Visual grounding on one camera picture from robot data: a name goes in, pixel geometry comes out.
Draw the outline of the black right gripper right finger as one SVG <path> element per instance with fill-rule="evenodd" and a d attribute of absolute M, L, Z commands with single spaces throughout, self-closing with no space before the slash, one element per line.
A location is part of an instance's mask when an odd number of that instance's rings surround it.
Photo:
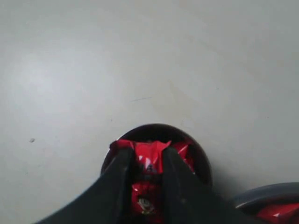
<path fill-rule="evenodd" d="M 205 186 L 174 148 L 163 151 L 164 218 L 167 224 L 257 224 Z"/>

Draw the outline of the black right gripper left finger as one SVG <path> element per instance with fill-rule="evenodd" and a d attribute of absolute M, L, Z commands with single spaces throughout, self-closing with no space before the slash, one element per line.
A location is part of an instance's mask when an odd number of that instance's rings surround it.
<path fill-rule="evenodd" d="M 82 195 L 39 224 L 124 224 L 131 202 L 131 148 L 122 149 Z"/>

